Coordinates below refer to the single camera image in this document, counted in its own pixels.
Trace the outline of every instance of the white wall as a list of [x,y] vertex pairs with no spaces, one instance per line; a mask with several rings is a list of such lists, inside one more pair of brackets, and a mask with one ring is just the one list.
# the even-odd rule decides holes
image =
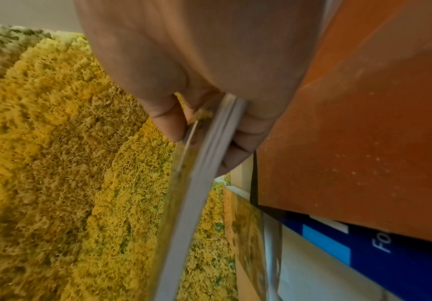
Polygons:
[[0,0],[0,24],[82,32],[72,0]]

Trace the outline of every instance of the hand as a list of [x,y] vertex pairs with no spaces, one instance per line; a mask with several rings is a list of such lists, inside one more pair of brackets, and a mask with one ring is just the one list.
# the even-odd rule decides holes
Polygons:
[[[110,77],[180,141],[207,99],[249,101],[219,174],[264,141],[309,65],[323,0],[75,0]],[[174,93],[185,99],[181,108]]]

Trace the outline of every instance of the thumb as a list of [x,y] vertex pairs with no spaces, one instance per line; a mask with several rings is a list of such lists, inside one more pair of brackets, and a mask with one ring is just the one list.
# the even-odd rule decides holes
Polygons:
[[183,139],[187,121],[176,95],[138,99],[156,126],[173,142]]

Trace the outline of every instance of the skin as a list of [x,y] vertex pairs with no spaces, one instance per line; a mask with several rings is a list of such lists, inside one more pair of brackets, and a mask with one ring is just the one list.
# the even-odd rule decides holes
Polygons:
[[[207,99],[249,101],[219,174],[264,141],[307,70],[322,0],[74,0],[108,75],[180,141]],[[175,92],[185,99],[181,108]]]

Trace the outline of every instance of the light blue rectangle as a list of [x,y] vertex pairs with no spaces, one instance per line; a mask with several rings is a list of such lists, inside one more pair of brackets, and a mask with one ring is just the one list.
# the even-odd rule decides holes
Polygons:
[[341,243],[310,228],[307,225],[303,225],[302,236],[314,245],[327,252],[328,254],[336,257],[344,264],[350,265],[351,250],[347,246],[342,245]]

